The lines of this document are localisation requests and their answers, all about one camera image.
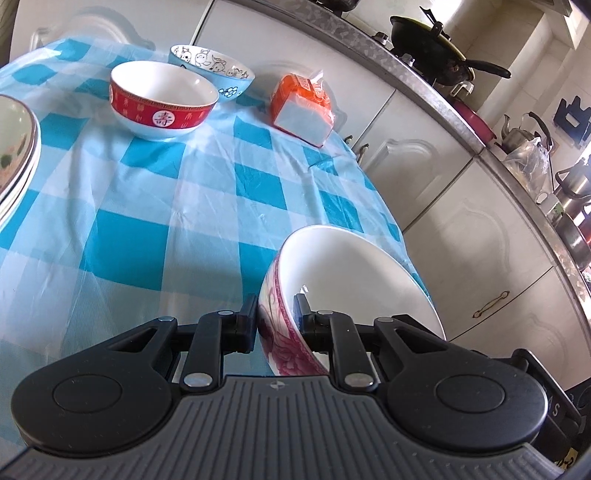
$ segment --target plastic bag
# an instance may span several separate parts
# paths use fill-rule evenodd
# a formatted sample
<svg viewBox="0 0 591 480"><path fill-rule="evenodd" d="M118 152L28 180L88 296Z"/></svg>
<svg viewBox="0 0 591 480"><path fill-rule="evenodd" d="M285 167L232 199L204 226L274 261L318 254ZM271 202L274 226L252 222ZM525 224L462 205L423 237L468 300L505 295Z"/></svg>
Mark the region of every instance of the plastic bag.
<svg viewBox="0 0 591 480"><path fill-rule="evenodd" d="M271 96L271 120L275 127L321 147L334 125L330 98L323 90L322 72L307 79L290 73Z"/></svg>
<svg viewBox="0 0 591 480"><path fill-rule="evenodd" d="M546 180L550 154L539 137L523 143L504 160L505 167L519 180L533 199L536 199Z"/></svg>

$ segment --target bowl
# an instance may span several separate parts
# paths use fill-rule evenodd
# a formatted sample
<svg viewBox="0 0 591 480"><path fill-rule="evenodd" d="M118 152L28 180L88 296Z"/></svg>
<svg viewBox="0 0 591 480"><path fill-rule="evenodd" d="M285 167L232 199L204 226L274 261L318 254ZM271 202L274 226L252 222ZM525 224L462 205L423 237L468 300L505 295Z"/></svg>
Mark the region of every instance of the bowl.
<svg viewBox="0 0 591 480"><path fill-rule="evenodd" d="M117 120L148 140L197 128L215 106L216 88L201 75L157 61L129 61L111 71L109 101Z"/></svg>
<svg viewBox="0 0 591 480"><path fill-rule="evenodd" d="M26 166L40 151L35 115L21 101L0 95L0 201L10 192Z"/></svg>
<svg viewBox="0 0 591 480"><path fill-rule="evenodd" d="M377 317L406 313L445 338L431 301L385 251L344 229L307 226L285 240L259 293L258 329L275 375L327 372L296 324L297 293L306 294L312 310L346 313L364 325L373 325Z"/></svg>
<svg viewBox="0 0 591 480"><path fill-rule="evenodd" d="M223 53L194 45L170 48L168 62L203 75L220 94L220 102L233 100L255 79L254 72Z"/></svg>

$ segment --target stove knob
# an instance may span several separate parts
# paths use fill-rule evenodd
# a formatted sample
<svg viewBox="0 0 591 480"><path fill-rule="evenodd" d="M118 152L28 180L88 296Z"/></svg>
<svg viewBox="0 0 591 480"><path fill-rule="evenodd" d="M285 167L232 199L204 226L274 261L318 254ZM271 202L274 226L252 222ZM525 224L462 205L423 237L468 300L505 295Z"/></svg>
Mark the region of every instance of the stove knob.
<svg viewBox="0 0 591 480"><path fill-rule="evenodd" d="M414 64L414 58L410 53L405 53L404 55L402 55L402 57L400 57L400 60L402 60L409 67L412 67Z"/></svg>
<svg viewBox="0 0 591 480"><path fill-rule="evenodd" d="M377 32L372 38L384 47L388 41L388 36L384 32Z"/></svg>

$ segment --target tablecloth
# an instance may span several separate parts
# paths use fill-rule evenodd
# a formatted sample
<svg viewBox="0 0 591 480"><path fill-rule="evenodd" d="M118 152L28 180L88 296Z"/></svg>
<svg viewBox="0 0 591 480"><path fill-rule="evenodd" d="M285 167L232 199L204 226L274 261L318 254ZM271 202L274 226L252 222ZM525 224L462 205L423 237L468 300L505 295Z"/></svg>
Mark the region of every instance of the tablecloth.
<svg viewBox="0 0 591 480"><path fill-rule="evenodd" d="M191 323L257 293L285 238L325 223L364 236L421 284L353 152L268 123L263 102L217 105L185 137L147 141L108 104L113 67L165 54L68 38L0 70L41 124L33 182L0 232L0 461L24 445L10 414L30 372L160 315ZM269 375L257 342L225 372Z"/></svg>

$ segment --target kitchen cabinet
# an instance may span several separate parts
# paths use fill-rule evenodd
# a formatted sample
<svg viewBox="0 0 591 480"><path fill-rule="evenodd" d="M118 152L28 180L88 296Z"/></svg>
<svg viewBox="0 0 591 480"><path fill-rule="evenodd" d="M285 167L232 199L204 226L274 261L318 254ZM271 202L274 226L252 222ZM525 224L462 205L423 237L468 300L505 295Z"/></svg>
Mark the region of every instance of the kitchen cabinet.
<svg viewBox="0 0 591 480"><path fill-rule="evenodd" d="M404 230L470 161L433 118L396 92L353 150Z"/></svg>
<svg viewBox="0 0 591 480"><path fill-rule="evenodd" d="M216 0L196 44L224 52L256 75L248 93L269 100L287 73L310 76L323 71L331 97L335 130L357 140L394 92L357 62L309 35L237 4Z"/></svg>
<svg viewBox="0 0 591 480"><path fill-rule="evenodd" d="M591 377L591 358L576 311L555 269L453 343L508 358L527 348L563 389Z"/></svg>
<svg viewBox="0 0 591 480"><path fill-rule="evenodd" d="M495 313L551 268L518 208L476 161L404 239L448 339Z"/></svg>

